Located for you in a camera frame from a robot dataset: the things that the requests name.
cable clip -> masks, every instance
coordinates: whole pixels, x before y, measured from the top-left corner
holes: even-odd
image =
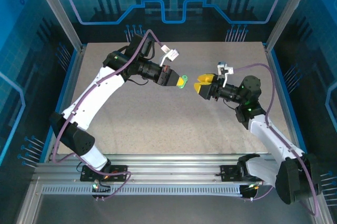
[[[295,151],[294,147],[288,148],[288,150],[289,150],[289,152],[294,152]]]
[[[164,55],[160,57],[159,66],[163,66],[164,61],[168,59],[170,62],[173,62],[179,56],[179,52],[176,49],[169,49],[166,45],[163,45],[161,49],[164,51]]]
[[[224,75],[225,81],[223,82],[222,87],[226,86],[228,75],[234,74],[233,67],[228,67],[227,63],[225,62],[218,62],[217,64],[217,74],[218,75]]]

green object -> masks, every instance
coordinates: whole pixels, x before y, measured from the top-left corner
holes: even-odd
[[[188,81],[188,79],[189,79],[189,78],[187,77],[187,75],[183,75],[181,78],[184,80],[184,84],[181,85],[181,86],[178,86],[180,89],[182,89],[182,88],[185,87],[185,84],[187,83],[187,81]]]

floor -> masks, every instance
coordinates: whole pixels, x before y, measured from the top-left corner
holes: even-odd
[[[75,101],[97,75],[106,56],[127,43],[89,43],[74,92]],[[178,42],[166,43],[180,56],[172,69],[189,78],[185,88],[163,87],[153,82],[138,86],[127,82],[103,105],[88,132],[96,138],[103,153],[177,154],[177,153],[251,153],[267,152],[264,145],[243,125],[235,112],[222,101],[202,99],[193,88],[201,74],[216,73],[217,63],[225,61],[234,68],[266,63],[261,42]],[[156,47],[154,62],[162,55]],[[265,110],[270,102],[272,81],[269,72],[256,67],[230,75],[228,83],[240,85],[246,75],[261,79],[260,103]],[[131,79],[143,82],[140,76]],[[270,118],[289,138],[285,118],[276,97]],[[70,153],[61,145],[59,153]]]
[[[259,190],[259,195],[265,192],[265,188]],[[34,223],[309,224],[312,221],[300,203],[287,205],[272,190],[254,202],[224,196],[118,195],[96,202],[91,196],[43,195]]]

wire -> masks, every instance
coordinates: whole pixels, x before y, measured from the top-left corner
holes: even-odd
[[[79,164],[76,166],[76,170],[77,170],[78,172],[81,172],[81,170],[78,170],[78,167],[81,165],[81,163],[82,163],[82,162],[79,162]]]
[[[129,172],[129,176],[127,177],[127,179],[124,181],[124,183],[122,183],[122,185],[117,190],[115,190],[112,194],[110,194],[108,196],[104,196],[104,197],[101,197],[101,198],[96,197],[96,200],[100,199],[100,200],[104,201],[104,199],[108,199],[108,198],[111,198],[111,197],[115,196],[126,185],[126,183],[129,181],[130,177],[131,177],[131,172]]]
[[[110,186],[105,186],[105,185],[103,185],[101,180],[99,181],[99,183],[100,183],[100,186],[101,186],[101,187],[105,187],[105,188],[109,188],[109,189],[111,189],[111,187],[110,187]]]
[[[309,183],[309,187],[310,187],[311,193],[312,193],[312,197],[313,197],[313,201],[314,201],[314,205],[315,205],[315,212],[311,211],[311,210],[310,210],[307,206],[305,206],[304,204],[302,204],[302,206],[303,206],[305,209],[307,209],[308,212],[309,212],[311,215],[317,217],[317,216],[318,216],[318,213],[319,213],[319,209],[318,209],[318,200],[317,200],[317,195],[316,195],[316,191],[315,191],[315,188],[314,188],[314,184],[313,184],[313,182],[312,182],[312,179],[311,179],[311,177],[310,177],[310,174],[309,174],[308,169],[306,168],[306,166],[305,166],[303,160],[302,160],[301,157],[296,153],[296,151],[294,151],[294,150],[292,149],[292,147],[287,143],[287,141],[285,141],[285,140],[283,139],[283,137],[280,136],[279,133],[277,133],[276,130],[275,130],[272,126],[270,126],[270,124],[269,124],[268,116],[269,116],[269,112],[270,112],[270,110],[271,110],[271,108],[272,108],[272,105],[273,105],[273,102],[274,102],[274,98],[275,98],[275,76],[274,76],[274,73],[272,72],[272,70],[271,70],[267,65],[265,65],[265,64],[263,64],[263,63],[254,63],[254,64],[251,64],[251,65],[248,65],[248,66],[245,66],[245,67],[241,67],[241,68],[238,68],[238,69],[234,69],[234,73],[235,73],[235,72],[242,71],[242,70],[250,69],[251,67],[256,67],[256,66],[262,66],[262,67],[265,67],[265,68],[269,71],[269,73],[270,73],[270,75],[271,75],[271,77],[272,77],[272,83],[273,83],[273,88],[272,88],[272,98],[271,98],[271,100],[270,100],[269,107],[268,107],[268,109],[267,109],[267,111],[266,111],[266,114],[265,114],[265,123],[266,123],[266,125],[270,128],[270,130],[276,135],[276,137],[278,137],[278,138],[282,141],[282,143],[283,143],[284,145],[286,145],[286,147],[287,147],[287,148],[294,154],[294,156],[296,156],[296,158],[298,159],[300,165],[302,166],[303,171],[304,171],[304,173],[305,173],[305,176],[306,176],[306,178],[307,178],[307,180],[308,180],[308,183]]]
[[[267,196],[272,191],[273,188],[274,188],[273,186],[270,186],[269,190],[265,194],[263,194],[263,195],[261,195],[259,197],[256,197],[257,194],[258,194],[258,192],[259,192],[259,189],[257,189],[256,195],[254,196],[254,198],[241,198],[241,199],[243,199],[243,200],[250,200],[250,201],[262,199],[265,196]]]
[[[97,84],[94,84],[92,85],[83,95],[82,97],[79,99],[78,103],[75,105],[75,108],[73,109],[73,113],[71,113],[69,115],[69,117],[66,119],[65,123],[63,124],[63,126],[61,127],[61,130],[60,132],[58,133],[57,137],[56,137],[56,141],[55,141],[55,145],[54,145],[54,149],[53,149],[53,155],[52,155],[52,161],[53,163],[60,163],[64,160],[66,160],[67,158],[75,155],[76,157],[78,157],[82,162],[86,163],[80,156],[78,156],[77,154],[75,153],[70,153],[68,155],[66,155],[64,158],[62,158],[61,160],[59,161],[56,161],[56,152],[57,152],[57,149],[58,149],[58,146],[60,144],[60,139],[66,129],[66,127],[68,126],[70,120],[73,118],[74,116],[74,113],[78,110],[78,107],[82,104],[82,102],[86,99],[86,97],[97,87],[99,86],[102,82],[104,82],[105,80],[113,77],[114,75],[117,75],[119,73],[121,73],[124,69],[126,69],[126,67],[128,67],[132,61],[137,57],[142,45],[144,44],[147,36],[149,34],[152,34],[153,38],[157,41],[157,43],[159,44],[160,47],[163,46],[163,44],[158,40],[158,38],[155,36],[155,34],[152,32],[152,30],[148,29],[146,31],[146,33],[144,34],[139,46],[137,47],[136,51],[134,52],[134,54],[131,56],[130,60],[128,60],[128,62],[126,62],[122,67],[120,67],[118,70],[116,70],[115,72],[103,77],[102,79],[100,79],[99,81],[97,81]],[[100,172],[100,171],[97,171],[94,167],[92,167],[90,164],[86,163],[87,166],[93,170],[94,172],[96,172],[97,174],[101,174],[101,175],[105,175],[105,176],[117,176],[117,175],[122,175],[122,174],[128,174],[128,178],[125,180],[125,182],[113,193],[111,194],[110,196],[108,197],[112,197],[113,195],[115,195],[118,191],[120,191],[122,189],[123,186],[125,186],[125,184],[128,182],[128,180],[130,179],[131,177],[131,172],[129,171],[124,171],[124,172],[119,172],[119,173],[105,173],[105,172]]]
[[[225,102],[225,99],[223,99],[222,100],[223,101],[223,103],[225,104],[225,105],[227,105],[230,109],[232,109],[232,110],[234,110],[235,111],[235,108],[233,108],[233,107],[231,107],[231,106],[229,106],[226,102]]]
[[[127,81],[133,82],[133,83],[135,83],[137,85],[140,85],[140,86],[146,85],[148,83],[148,79],[146,79],[145,83],[137,83],[136,81],[133,81],[132,79],[128,79]]]

robotic arm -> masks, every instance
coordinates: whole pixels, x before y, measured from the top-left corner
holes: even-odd
[[[260,80],[249,75],[240,86],[230,85],[227,84],[227,75],[234,73],[233,68],[223,62],[217,68],[218,75],[205,74],[198,77],[199,82],[194,84],[196,92],[206,100],[214,98],[217,101],[222,98],[239,104],[235,108],[237,120],[258,137],[276,160],[275,165],[258,154],[245,155],[237,163],[240,176],[243,179],[257,177],[266,181],[276,188],[285,203],[291,204],[311,196],[309,182],[299,163],[299,157],[309,171],[316,195],[319,195],[322,188],[316,157],[295,146],[266,118],[266,112],[259,104],[262,93]]]
[[[161,86],[181,86],[184,84],[184,80],[174,70],[170,69],[167,65],[163,65],[165,59],[173,61],[179,55],[177,50],[169,50],[166,46],[163,46],[162,50],[165,52],[165,55],[161,58],[160,64],[150,61],[152,58],[146,58],[151,48],[154,49],[154,41],[149,37],[146,38],[136,59],[128,67],[120,74],[103,80],[130,60],[142,38],[143,36],[136,34],[128,47],[110,53],[103,62],[98,75],[83,94],[70,107],[65,109],[62,114],[54,112],[49,119],[55,135],[58,136],[66,120],[70,118],[71,114],[73,115],[60,141],[96,171],[109,173],[111,163],[96,147],[95,138],[88,134],[86,130],[107,99],[130,76],[140,75],[142,78],[152,80]],[[88,92],[93,85],[97,86]],[[84,95],[86,95],[85,99],[74,112],[76,105]]]

